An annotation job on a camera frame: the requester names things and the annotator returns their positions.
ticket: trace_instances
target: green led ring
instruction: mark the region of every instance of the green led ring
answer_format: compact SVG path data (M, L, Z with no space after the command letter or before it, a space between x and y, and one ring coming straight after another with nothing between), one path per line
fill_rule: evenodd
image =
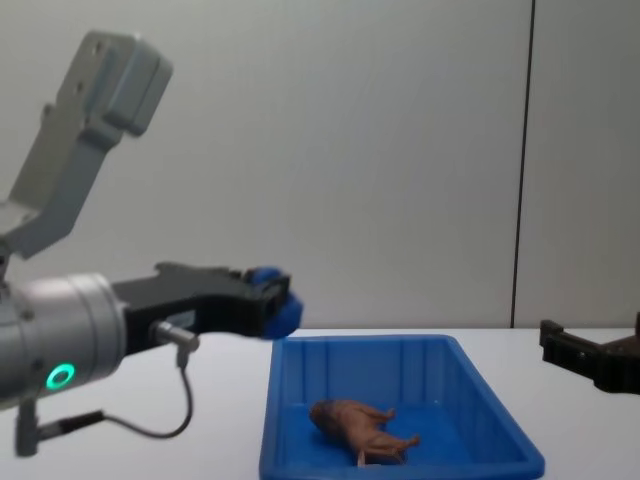
M76 375L76 367L70 363L61 363L56 368L51 370L51 373L47 377L47 388L49 390L60 390L67 386L73 377Z

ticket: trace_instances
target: brown toy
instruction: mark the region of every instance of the brown toy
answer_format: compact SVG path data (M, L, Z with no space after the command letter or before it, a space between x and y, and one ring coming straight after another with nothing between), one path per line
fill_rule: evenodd
M353 400L327 400L316 403L309 417L324 434L346 442L362 467L368 458L391 458L404 463L405 450L418 445L420 437L400 440L378 429L395 416L393 409L384 413Z

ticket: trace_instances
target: cable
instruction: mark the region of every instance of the cable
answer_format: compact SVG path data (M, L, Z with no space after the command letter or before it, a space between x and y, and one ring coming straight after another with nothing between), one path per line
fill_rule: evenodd
M185 416L180 426L175 430L167 433L153 432L144 427L135 425L129 422L128 420L124 420L120 417L116 417L114 415L108 415L108 414L104 415L104 421L115 423L116 425L120 425L121 427L131 430L132 432L135 432L139 435L142 435L148 438L155 438L157 440L166 440L169 438L177 437L187 429L187 427L191 423L191 419L193 418L193 392L191 391L191 384L189 383L189 377L187 377L187 372L184 368L180 369L180 376L182 377L182 384L184 385L184 389L187 394L187 415Z
M182 378L182 384L184 385L184 390L187 394L187 415L178 428L167 433L154 432L123 418L108 415L102 410L96 410L95 412L63 418L55 422L42 425L38 428L38 440L44 441L61 435L67 435L68 433L81 428L105 421L115 423L116 425L126 428L138 435L142 435L143 437L154 438L157 440L175 438L184 432L193 418L193 392L191 390L189 377L187 377L187 364L189 363L189 355L198 349L200 342L195 334L179 327L175 327L167 322L158 322L157 324L154 324L153 331L159 341L163 343L173 343L178 347L176 365L180 369L180 377Z
M182 384L184 385L185 392L187 394L187 415L178 428L171 432L159 433L148 430L144 427L135 425L128 420L124 420L114 415L108 415L102 410L96 410L94 412L85 413L83 415L76 415L75 417L68 417L57 420L55 422L47 423L38 428L39 441L50 440L52 438L67 435L81 428L86 428L91 425L95 425L100 422L111 422L116 425L120 425L127 430L131 430L134 433L142 435L147 438L154 438L157 440L167 440L175 438L184 432L193 418L193 392L191 391L191 384L189 383L189 377L184 367L180 367L180 376L182 377Z

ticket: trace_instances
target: white wall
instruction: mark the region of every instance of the white wall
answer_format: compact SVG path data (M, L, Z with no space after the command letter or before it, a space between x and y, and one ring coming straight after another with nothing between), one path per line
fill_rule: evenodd
M539 0L516 325L640 310L640 2Z
M507 326L529 0L66 0L0 15L0 191L90 28L175 63L72 236L10 275L294 275L308 326Z

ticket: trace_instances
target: blue bin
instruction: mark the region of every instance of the blue bin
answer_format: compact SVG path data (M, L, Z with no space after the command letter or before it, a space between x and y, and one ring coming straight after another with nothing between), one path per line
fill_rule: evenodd
M387 431L419 434L404 465L355 466L309 419L319 400L396 409ZM442 335L296 337L274 343L262 480L533 479L544 459L475 369Z

